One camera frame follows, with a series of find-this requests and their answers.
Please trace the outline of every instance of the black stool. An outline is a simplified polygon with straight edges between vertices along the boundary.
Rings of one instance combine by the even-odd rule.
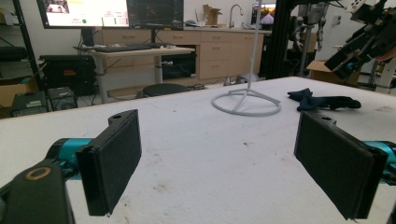
[[[168,95],[179,92],[189,91],[189,88],[172,83],[160,83],[145,87],[142,90],[143,97],[153,97],[160,95]]]

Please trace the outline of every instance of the faucet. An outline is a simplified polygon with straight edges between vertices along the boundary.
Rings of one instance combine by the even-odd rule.
[[[231,11],[230,11],[230,23],[228,24],[228,27],[229,27],[230,29],[234,27],[234,25],[233,25],[233,8],[234,8],[234,7],[239,7],[241,16],[244,15],[244,11],[242,10],[242,8],[241,8],[238,4],[233,5],[233,6],[231,7]]]

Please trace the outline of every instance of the monitor screen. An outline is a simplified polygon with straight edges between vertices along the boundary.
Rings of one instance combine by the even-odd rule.
[[[44,28],[129,27],[126,0],[37,0]]]
[[[127,0],[130,27],[182,30],[183,0]]]
[[[259,24],[273,24],[275,16],[276,4],[262,4],[262,12],[260,15]],[[256,24],[257,12],[259,11],[259,4],[253,4],[251,11],[251,24]]]

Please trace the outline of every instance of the white tabletop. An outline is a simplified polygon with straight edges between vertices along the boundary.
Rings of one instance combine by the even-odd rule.
[[[223,113],[214,90],[0,120],[0,186],[41,161],[60,138],[93,138],[107,118],[138,109],[143,155],[111,217],[89,217],[80,181],[67,181],[77,223],[355,223],[345,221],[293,155],[299,121],[288,91],[350,96],[358,110],[322,111],[360,140],[396,142],[396,98],[287,77],[252,83],[281,111],[262,118]],[[367,220],[386,223],[396,188],[380,184]]]

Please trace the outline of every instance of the cabinet drawer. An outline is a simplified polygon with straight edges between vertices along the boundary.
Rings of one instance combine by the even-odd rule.
[[[142,56],[142,57],[134,57],[134,58],[111,58],[106,59],[106,66],[132,66],[132,65],[140,65],[140,64],[154,64],[154,57],[152,56]]]
[[[142,65],[131,65],[131,66],[121,66],[121,67],[110,67],[107,69],[107,74],[115,74],[115,73],[131,73],[133,72],[141,72],[147,71],[149,69],[154,69],[154,64],[142,64]]]
[[[174,45],[198,45],[199,31],[160,31],[157,34],[159,42],[168,42]]]
[[[232,39],[232,34],[228,32],[201,32],[201,41],[219,41],[229,42]]]
[[[233,34],[233,43],[253,41],[253,40],[254,40],[254,34],[249,34],[249,33]]]
[[[150,30],[102,30],[103,43],[143,43],[150,39]]]
[[[199,78],[227,77],[228,61],[201,62]]]
[[[201,61],[228,60],[231,47],[229,43],[203,43],[201,45]]]

